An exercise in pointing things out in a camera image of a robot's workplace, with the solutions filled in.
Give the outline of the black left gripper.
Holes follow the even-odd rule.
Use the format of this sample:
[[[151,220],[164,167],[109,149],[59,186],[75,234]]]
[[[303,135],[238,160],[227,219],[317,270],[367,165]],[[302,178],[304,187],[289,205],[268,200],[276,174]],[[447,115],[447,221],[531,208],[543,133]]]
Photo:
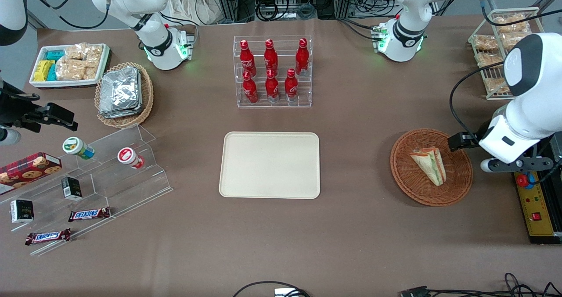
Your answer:
[[[478,141],[468,132],[459,132],[448,137],[448,149],[455,152],[462,149],[472,149],[479,147]]]

